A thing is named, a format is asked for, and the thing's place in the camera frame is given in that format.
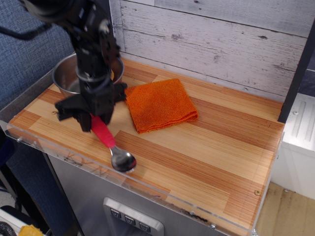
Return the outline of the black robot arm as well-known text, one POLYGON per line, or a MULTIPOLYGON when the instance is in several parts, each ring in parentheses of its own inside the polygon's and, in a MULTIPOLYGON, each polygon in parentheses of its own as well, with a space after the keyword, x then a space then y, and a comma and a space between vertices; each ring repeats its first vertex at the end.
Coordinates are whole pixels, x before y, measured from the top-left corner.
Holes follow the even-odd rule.
POLYGON ((64 28, 77 56, 80 92, 55 107, 58 118, 73 117, 89 132, 92 117, 108 124, 116 102, 126 98, 126 83, 111 80, 111 66, 120 59, 111 19, 95 0, 23 0, 21 5, 35 18, 64 28))

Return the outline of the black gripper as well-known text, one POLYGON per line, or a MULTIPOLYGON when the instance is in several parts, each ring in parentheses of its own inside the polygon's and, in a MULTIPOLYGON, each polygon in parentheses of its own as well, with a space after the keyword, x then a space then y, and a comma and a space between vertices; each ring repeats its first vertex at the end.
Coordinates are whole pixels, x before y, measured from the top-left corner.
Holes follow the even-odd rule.
POLYGON ((75 118, 83 132, 90 132, 92 116, 100 117, 108 125, 117 102, 126 99, 126 83, 113 84, 111 79, 102 82, 82 82, 79 80, 80 93, 55 104, 59 120, 75 118))

